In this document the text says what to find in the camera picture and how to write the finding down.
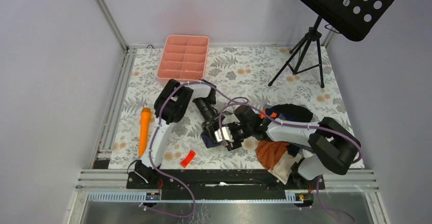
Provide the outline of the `navy underwear beige waistband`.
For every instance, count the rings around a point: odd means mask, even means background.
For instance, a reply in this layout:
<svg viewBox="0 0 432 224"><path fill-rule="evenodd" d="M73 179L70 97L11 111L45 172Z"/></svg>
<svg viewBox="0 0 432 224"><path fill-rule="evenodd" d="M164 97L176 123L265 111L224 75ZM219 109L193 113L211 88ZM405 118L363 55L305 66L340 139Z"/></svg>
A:
<svg viewBox="0 0 432 224"><path fill-rule="evenodd" d="M221 143L215 142L205 131L201 133L201 138L207 149L221 146Z"/></svg>

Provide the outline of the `orange toy microphone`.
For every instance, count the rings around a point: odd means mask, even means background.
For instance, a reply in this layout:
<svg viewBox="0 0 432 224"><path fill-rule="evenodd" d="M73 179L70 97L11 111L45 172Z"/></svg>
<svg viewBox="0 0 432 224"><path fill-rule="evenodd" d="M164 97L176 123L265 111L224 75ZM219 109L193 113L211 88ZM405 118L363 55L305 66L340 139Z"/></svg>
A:
<svg viewBox="0 0 432 224"><path fill-rule="evenodd" d="M138 156L142 157L147 148L147 140L148 140L148 130L149 124L151 120L151 109L148 107L144 107L141 111L141 123L140 123L140 140L138 146Z"/></svg>

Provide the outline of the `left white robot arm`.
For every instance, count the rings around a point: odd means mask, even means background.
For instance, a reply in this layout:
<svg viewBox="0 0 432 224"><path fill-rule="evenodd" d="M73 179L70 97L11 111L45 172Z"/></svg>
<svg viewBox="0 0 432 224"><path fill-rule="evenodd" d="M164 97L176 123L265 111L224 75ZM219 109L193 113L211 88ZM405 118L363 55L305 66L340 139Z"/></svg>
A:
<svg viewBox="0 0 432 224"><path fill-rule="evenodd" d="M173 128L182 120L191 102L204 119L201 124L201 137L206 147L221 144L215 135L219 129L219 112L213 107L216 104L216 88L204 79L184 84L175 79L167 82L154 104L158 121L151 135L151 142L135 164L134 174L144 188L151 189L157 185L158 175L155 169L161 165Z"/></svg>

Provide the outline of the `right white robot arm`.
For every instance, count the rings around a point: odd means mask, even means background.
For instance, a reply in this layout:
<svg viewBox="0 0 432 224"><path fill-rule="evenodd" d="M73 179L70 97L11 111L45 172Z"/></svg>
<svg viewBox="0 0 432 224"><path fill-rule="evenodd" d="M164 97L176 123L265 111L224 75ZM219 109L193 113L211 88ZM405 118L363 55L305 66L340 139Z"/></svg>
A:
<svg viewBox="0 0 432 224"><path fill-rule="evenodd" d="M264 111L242 104L235 111L237 122L223 124L216 120L212 136L229 150L238 148L244 139L254 137L268 142L286 142L312 153L294 163L292 182L305 189L312 180L331 172L345 175L360 159L361 143L335 119L324 117L312 121L312 112L293 104L277 105Z"/></svg>

